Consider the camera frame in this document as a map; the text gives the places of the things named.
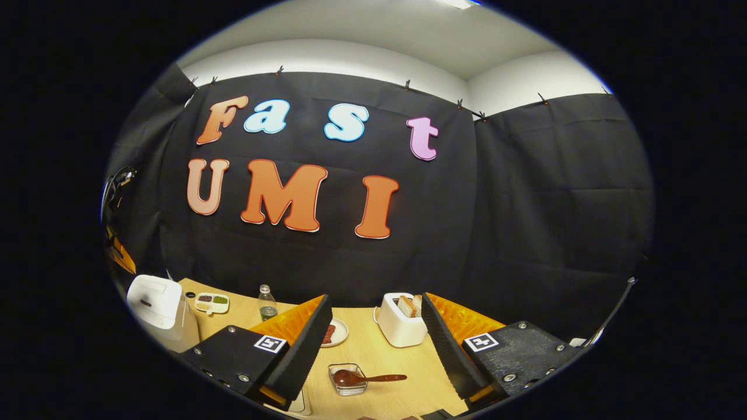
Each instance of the white wall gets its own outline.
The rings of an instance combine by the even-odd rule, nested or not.
[[[197,86],[242,75],[276,72],[328,72],[357,75],[401,84],[469,108],[467,82],[408,55],[374,46],[334,40],[281,40],[244,46],[186,66]]]
[[[573,56],[562,51],[542,52],[496,66],[467,83],[472,111],[486,115],[579,93],[604,93],[604,83]]]

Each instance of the plate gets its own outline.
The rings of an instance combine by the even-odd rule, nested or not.
[[[347,338],[347,325],[343,321],[340,321],[337,318],[332,318],[332,322],[330,322],[331,325],[335,326],[335,332],[332,333],[332,342],[329,344],[322,345],[322,347],[332,347],[336,346]]]

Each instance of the spoon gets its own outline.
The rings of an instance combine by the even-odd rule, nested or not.
[[[336,384],[339,386],[353,386],[360,382],[389,382],[392,380],[405,380],[407,379],[406,375],[380,375],[380,376],[373,376],[373,377],[360,377],[357,374],[348,371],[347,369],[342,369],[332,376],[332,379],[335,381]]]

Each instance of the water bottle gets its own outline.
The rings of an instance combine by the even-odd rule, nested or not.
[[[261,285],[259,286],[259,316],[262,317],[262,321],[266,321],[275,315],[278,315],[278,306],[275,303],[275,298],[270,293],[270,286]]]

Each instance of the white ceiling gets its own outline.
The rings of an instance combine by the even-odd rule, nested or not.
[[[525,55],[560,50],[487,7],[438,0],[288,0],[236,22],[177,61],[181,68],[274,40],[362,43],[425,61],[466,81]]]

